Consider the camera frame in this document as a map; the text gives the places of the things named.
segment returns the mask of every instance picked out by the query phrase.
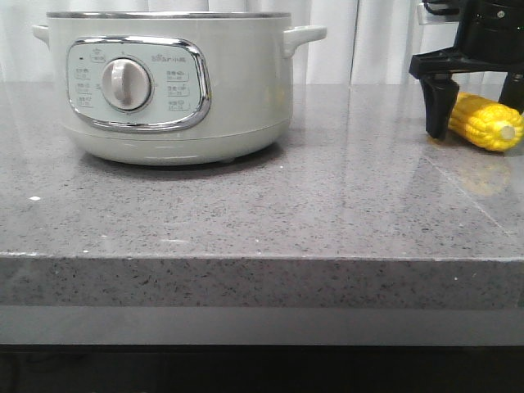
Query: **control panel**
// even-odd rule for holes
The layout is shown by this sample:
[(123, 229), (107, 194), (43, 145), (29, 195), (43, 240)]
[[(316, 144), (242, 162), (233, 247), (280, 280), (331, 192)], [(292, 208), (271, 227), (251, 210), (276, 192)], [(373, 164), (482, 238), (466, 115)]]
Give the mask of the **control panel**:
[(205, 59), (177, 38), (79, 39), (68, 53), (67, 83), (76, 114), (102, 129), (187, 129), (210, 109)]

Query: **pot base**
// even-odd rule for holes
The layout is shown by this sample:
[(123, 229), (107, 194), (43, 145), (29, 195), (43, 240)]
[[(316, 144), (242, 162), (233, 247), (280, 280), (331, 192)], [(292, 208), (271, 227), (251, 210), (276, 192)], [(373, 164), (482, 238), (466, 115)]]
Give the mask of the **pot base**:
[(289, 123), (285, 120), (247, 133), (181, 141), (136, 141), (66, 131), (78, 146), (106, 160), (137, 165), (192, 165), (233, 160), (263, 149), (286, 132)]

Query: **chrome trim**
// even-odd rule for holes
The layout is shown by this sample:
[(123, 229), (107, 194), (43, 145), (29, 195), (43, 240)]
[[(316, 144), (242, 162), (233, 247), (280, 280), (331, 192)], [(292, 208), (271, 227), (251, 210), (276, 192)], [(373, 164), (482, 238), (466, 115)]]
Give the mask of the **chrome trim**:
[[(200, 85), (201, 98), (196, 109), (190, 115), (183, 117), (182, 119), (167, 121), (162, 123), (120, 123), (115, 121), (97, 120), (87, 115), (84, 115), (73, 103), (69, 93), (69, 66), (66, 66), (66, 90), (67, 97), (69, 99), (71, 108), (75, 114), (83, 121), (91, 124), (98, 129), (104, 129), (106, 131), (114, 131), (120, 133), (166, 133), (171, 131), (179, 131), (183, 129), (190, 129), (194, 127), (207, 116), (207, 113), (211, 108), (211, 85), (209, 73), (207, 71), (206, 59), (200, 51), (200, 49), (180, 38), (164, 38), (164, 37), (140, 37), (140, 36), (101, 36), (101, 37), (90, 37), (90, 38), (79, 38), (69, 48), (67, 60), (69, 61), (69, 52), (72, 47), (76, 45), (92, 44), (92, 43), (145, 43), (151, 45), (165, 45), (165, 46), (176, 46), (183, 47), (187, 50), (196, 64), (196, 73), (198, 75), (198, 83)], [(151, 81), (151, 94), (148, 98), (147, 104), (150, 103), (153, 97), (154, 80)]]
[(254, 18), (289, 18), (290, 12), (48, 12), (48, 18), (77, 19), (254, 19)]

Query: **white curtain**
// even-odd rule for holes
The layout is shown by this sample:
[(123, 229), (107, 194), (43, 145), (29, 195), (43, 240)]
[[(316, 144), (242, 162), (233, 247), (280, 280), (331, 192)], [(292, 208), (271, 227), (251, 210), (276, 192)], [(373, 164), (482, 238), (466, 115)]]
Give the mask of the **white curtain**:
[[(299, 48), (296, 84), (404, 84), (414, 53), (453, 44), (455, 24), (418, 25), (420, 0), (0, 0), (0, 80), (52, 80), (51, 57), (31, 35), (46, 11), (290, 11), (293, 25), (326, 25), (327, 38)], [(460, 83), (501, 84), (494, 73)]]

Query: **quartz countertop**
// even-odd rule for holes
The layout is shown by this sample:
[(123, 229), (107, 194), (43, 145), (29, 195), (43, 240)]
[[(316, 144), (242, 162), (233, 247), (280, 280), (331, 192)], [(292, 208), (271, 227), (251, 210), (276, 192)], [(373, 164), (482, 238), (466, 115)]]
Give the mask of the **quartz countertop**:
[(432, 141), (417, 85), (294, 100), (263, 151), (153, 168), (76, 147), (52, 84), (1, 84), (0, 309), (521, 311), (524, 146)]

